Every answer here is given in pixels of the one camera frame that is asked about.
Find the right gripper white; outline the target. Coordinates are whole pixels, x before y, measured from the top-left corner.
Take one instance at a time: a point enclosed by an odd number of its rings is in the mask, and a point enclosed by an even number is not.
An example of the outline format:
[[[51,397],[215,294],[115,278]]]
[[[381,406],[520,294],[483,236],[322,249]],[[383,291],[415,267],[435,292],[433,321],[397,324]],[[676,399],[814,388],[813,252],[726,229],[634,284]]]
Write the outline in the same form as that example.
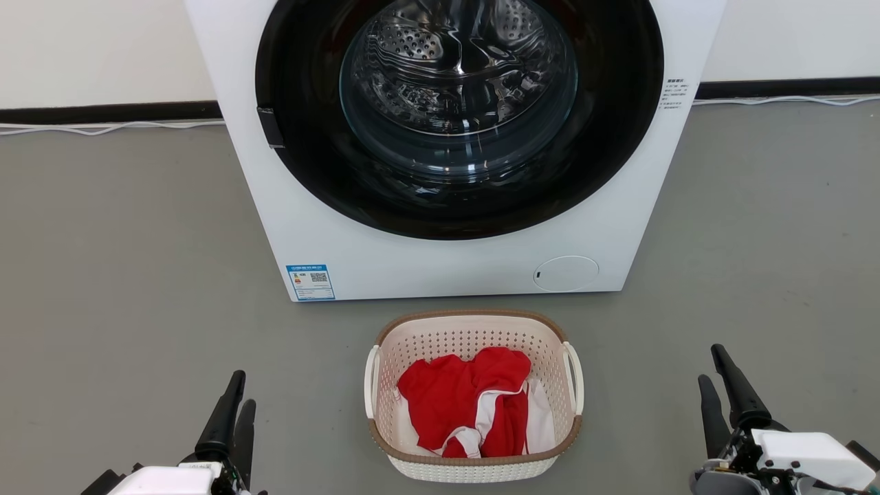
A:
[[[730,436],[712,379],[698,376],[708,460],[692,474],[692,495],[880,495],[880,474],[833,436],[766,429],[772,415],[726,348],[713,344],[712,358],[736,429]]]

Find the red garment with white stripe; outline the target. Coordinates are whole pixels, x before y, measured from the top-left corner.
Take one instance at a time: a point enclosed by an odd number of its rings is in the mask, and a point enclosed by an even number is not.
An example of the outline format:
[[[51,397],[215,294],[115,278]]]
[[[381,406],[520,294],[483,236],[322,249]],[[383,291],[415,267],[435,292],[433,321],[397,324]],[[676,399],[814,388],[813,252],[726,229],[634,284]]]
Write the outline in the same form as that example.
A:
[[[519,457],[529,418],[531,360],[503,347],[418,360],[400,376],[420,448],[444,458]]]

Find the blue energy label sticker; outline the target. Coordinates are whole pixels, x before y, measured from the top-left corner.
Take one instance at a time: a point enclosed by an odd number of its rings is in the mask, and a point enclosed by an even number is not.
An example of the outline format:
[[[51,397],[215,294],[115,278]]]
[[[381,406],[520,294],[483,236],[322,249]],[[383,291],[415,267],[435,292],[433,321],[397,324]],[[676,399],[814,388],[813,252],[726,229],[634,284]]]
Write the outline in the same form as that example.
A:
[[[296,302],[336,300],[326,265],[287,265],[285,270],[292,289],[292,300]]]

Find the small grey text label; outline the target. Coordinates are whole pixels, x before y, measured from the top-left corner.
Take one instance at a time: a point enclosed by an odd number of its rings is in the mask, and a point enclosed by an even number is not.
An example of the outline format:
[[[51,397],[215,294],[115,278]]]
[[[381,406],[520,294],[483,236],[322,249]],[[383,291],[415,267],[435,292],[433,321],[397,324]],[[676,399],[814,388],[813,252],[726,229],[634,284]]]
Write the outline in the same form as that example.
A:
[[[658,101],[658,109],[675,110],[682,109],[688,103],[691,84],[684,78],[666,79]]]

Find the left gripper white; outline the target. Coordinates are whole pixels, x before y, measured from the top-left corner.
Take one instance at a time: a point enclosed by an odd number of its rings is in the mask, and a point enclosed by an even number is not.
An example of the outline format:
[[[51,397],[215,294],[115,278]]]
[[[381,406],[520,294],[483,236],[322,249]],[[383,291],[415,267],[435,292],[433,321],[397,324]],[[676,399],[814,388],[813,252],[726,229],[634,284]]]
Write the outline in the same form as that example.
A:
[[[195,445],[198,463],[136,464],[129,475],[104,471],[81,495],[268,495],[249,492],[254,460],[256,401],[245,400],[246,373],[236,370]],[[228,469],[229,460],[238,470]]]

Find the cream perforated laundry basket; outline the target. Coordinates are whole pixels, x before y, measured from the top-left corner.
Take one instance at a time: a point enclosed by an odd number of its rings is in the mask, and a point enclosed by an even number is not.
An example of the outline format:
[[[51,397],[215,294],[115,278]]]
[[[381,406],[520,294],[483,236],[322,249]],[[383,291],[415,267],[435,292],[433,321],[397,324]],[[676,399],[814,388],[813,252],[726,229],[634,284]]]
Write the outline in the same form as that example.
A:
[[[553,413],[556,447],[538,454],[456,459],[408,454],[396,438],[394,388],[418,360],[456,355],[471,360],[484,348],[521,351],[531,360]],[[542,314],[513,310],[411,314],[384,328],[364,370],[364,408],[372,438],[400,473],[437,483],[500,483],[546,472],[575,441],[584,413],[584,372],[562,329]]]

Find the black round glass door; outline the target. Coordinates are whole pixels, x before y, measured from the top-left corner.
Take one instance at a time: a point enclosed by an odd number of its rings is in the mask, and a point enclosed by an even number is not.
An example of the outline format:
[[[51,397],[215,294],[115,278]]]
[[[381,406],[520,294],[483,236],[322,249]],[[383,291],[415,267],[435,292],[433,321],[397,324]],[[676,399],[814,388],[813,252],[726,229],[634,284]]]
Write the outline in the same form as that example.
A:
[[[535,0],[574,47],[576,97],[552,141],[524,165],[476,182],[428,181],[388,166],[349,126],[344,56],[393,0],[277,0],[256,56],[267,141],[318,200],[368,228],[415,239],[482,239],[531,228],[610,181],[657,110],[664,53],[650,0]]]

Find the white front-load washing machine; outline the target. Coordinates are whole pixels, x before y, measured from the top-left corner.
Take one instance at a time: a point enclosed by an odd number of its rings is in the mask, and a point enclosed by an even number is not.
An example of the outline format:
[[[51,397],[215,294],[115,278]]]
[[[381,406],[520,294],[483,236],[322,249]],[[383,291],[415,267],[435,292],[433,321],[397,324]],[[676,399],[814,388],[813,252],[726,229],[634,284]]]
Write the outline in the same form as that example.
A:
[[[184,0],[218,105],[284,285],[287,265],[326,265],[336,300],[552,294],[532,276],[559,256],[585,256],[598,277],[581,291],[625,285],[728,0],[650,0],[666,79],[690,84],[682,109],[660,110],[610,181],[531,228],[482,239],[415,239],[368,228],[314,197],[270,146],[257,111],[256,56],[277,0]]]

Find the round white filter cover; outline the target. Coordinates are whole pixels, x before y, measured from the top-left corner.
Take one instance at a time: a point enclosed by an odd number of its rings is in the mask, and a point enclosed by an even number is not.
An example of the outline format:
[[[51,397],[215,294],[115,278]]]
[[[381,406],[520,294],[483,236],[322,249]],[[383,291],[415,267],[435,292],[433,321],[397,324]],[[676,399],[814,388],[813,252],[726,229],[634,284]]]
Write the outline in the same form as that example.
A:
[[[538,288],[561,294],[577,292],[589,286],[600,275],[600,267],[589,257],[559,256],[540,264],[532,279]]]

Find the steel washing drum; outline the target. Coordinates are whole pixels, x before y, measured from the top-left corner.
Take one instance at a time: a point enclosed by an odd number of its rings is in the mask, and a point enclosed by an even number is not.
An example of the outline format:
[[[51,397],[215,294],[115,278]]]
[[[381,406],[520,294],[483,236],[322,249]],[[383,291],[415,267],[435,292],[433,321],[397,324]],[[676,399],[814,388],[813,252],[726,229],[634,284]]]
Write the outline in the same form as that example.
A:
[[[393,0],[344,56],[340,104],[380,162],[477,182],[532,160],[568,119],[574,47],[535,0]]]

